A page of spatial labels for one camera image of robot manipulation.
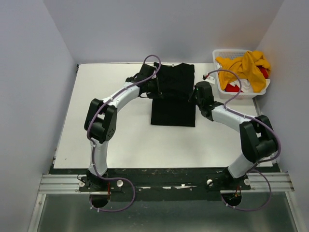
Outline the black t-shirt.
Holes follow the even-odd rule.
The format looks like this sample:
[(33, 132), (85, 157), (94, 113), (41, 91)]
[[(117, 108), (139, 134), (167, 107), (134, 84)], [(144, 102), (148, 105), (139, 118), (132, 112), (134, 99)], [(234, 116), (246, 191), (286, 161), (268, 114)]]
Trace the black t-shirt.
[(195, 66), (161, 65), (157, 73), (160, 96), (153, 98), (151, 125), (196, 126), (196, 106), (189, 101), (194, 89)]

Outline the aluminium rail frame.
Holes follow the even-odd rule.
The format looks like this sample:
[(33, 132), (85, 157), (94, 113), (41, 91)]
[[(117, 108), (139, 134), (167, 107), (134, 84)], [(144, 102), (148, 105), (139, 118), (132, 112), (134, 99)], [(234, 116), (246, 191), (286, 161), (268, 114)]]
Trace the aluminium rail frame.
[[(87, 104), (71, 103), (54, 169), (88, 169), (91, 146), (83, 129)], [(109, 140), (110, 168), (224, 168), (241, 154), (239, 133), (196, 113), (195, 127), (151, 125), (151, 101), (120, 110)], [(41, 178), (30, 232), (296, 232), (287, 195), (288, 173), (272, 162), (246, 173), (250, 190), (221, 191), (219, 201), (95, 202), (79, 193), (77, 175)]]

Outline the red t-shirt in basket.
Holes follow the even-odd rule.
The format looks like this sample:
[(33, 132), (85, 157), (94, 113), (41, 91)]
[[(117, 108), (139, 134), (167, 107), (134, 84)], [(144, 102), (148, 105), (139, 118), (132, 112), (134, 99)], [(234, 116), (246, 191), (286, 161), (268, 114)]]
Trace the red t-shirt in basket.
[[(267, 70), (262, 66), (257, 66), (257, 68), (260, 70), (260, 72), (263, 74), (263, 77), (266, 80), (266, 87), (263, 90), (266, 90), (270, 84), (269, 75), (267, 73)], [(225, 92), (238, 92), (239, 91), (239, 81), (236, 80), (234, 82), (231, 82), (227, 84), (225, 88)], [(241, 79), (241, 92), (243, 93), (253, 93), (253, 88), (250, 84), (250, 82), (247, 79)]]

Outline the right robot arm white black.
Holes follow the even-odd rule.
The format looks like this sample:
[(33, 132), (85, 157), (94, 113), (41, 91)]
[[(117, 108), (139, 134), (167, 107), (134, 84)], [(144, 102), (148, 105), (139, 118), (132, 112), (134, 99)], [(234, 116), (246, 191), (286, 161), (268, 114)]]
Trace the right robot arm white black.
[(245, 176), (257, 164), (265, 162), (265, 158), (279, 153), (281, 145), (268, 117), (247, 116), (215, 101), (210, 83), (195, 84), (189, 101), (197, 105), (202, 116), (208, 120), (224, 124), (239, 132), (241, 154), (218, 178), (225, 188), (234, 189), (239, 185), (239, 178)]

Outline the white t-shirt in basket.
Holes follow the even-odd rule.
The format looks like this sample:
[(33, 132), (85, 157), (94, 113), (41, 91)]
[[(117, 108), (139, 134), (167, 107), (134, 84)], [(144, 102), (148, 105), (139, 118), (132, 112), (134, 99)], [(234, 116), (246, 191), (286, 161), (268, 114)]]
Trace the white t-shirt in basket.
[(231, 75), (232, 78), (235, 78), (235, 81), (227, 83), (227, 85), (224, 89), (225, 92), (235, 92), (235, 93), (237, 93), (240, 90), (241, 93), (253, 93), (252, 86), (247, 79), (240, 79), (240, 81), (241, 81), (241, 84), (240, 84), (239, 80), (233, 74), (231, 74), (229, 72), (223, 72), (223, 73)]

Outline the yellow t-shirt in basket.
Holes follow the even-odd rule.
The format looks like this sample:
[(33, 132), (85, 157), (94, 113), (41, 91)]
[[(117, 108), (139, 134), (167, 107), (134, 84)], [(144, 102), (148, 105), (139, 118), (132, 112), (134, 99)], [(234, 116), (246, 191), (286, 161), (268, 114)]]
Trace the yellow t-shirt in basket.
[[(271, 64), (266, 59), (263, 52), (260, 51), (247, 51), (242, 56), (236, 58), (228, 58), (223, 55), (218, 55), (215, 61), (222, 69), (230, 70), (241, 84), (240, 79), (247, 79), (254, 93), (263, 91), (266, 87), (266, 80), (257, 66), (262, 66), (267, 70), (268, 75), (271, 73)], [(231, 75), (218, 72), (218, 78), (221, 90), (224, 91), (227, 83), (235, 81)]]

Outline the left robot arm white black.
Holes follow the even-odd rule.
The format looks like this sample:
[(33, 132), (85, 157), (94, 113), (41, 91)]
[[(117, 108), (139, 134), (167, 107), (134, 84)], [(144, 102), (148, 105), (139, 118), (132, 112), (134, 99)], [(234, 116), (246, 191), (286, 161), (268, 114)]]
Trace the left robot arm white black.
[(150, 83), (154, 81), (161, 65), (142, 64), (140, 71), (126, 79), (125, 84), (112, 95), (99, 100), (93, 99), (89, 105), (84, 129), (91, 144), (89, 175), (93, 177), (90, 185), (97, 191), (104, 190), (107, 181), (122, 180), (123, 177), (106, 177), (108, 170), (107, 150), (109, 140), (116, 132), (117, 115), (129, 102), (142, 93), (150, 91)]

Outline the white plastic laundry basket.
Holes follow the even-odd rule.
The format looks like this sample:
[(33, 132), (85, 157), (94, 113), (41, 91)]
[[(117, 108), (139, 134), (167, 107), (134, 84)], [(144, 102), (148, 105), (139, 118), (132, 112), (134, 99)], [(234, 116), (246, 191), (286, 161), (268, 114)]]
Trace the white plastic laundry basket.
[[(220, 69), (220, 65), (215, 61), (215, 58), (218, 55), (223, 55), (224, 57), (228, 57), (228, 58), (236, 58), (237, 56), (242, 56), (244, 55), (245, 52), (247, 52), (249, 50), (241, 50), (241, 49), (216, 49), (212, 52), (212, 57), (213, 57), (213, 62), (214, 65), (217, 69)], [(233, 97), (234, 95), (236, 95), (237, 93), (235, 92), (225, 92), (223, 90), (221, 90), (220, 88), (220, 83), (219, 83), (219, 78), (218, 78), (218, 72), (213, 73), (211, 76), (213, 76), (215, 78), (216, 84), (215, 86), (217, 87), (218, 91), (219, 91), (219, 96), (221, 99), (230, 99), (231, 97)], [(240, 93), (237, 96), (237, 99), (252, 99), (258, 95), (264, 95), (266, 93), (266, 90), (263, 90), (259, 93)]]

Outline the black mounting base plate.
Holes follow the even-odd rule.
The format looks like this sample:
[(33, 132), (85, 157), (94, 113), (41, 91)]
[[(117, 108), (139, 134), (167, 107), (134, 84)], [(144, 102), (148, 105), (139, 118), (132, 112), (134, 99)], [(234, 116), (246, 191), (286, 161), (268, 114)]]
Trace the black mounting base plate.
[(54, 169), (50, 174), (77, 175), (79, 193), (95, 202), (219, 201), (221, 191), (250, 190), (248, 176), (232, 180), (224, 168), (110, 168), (100, 179), (87, 169)]

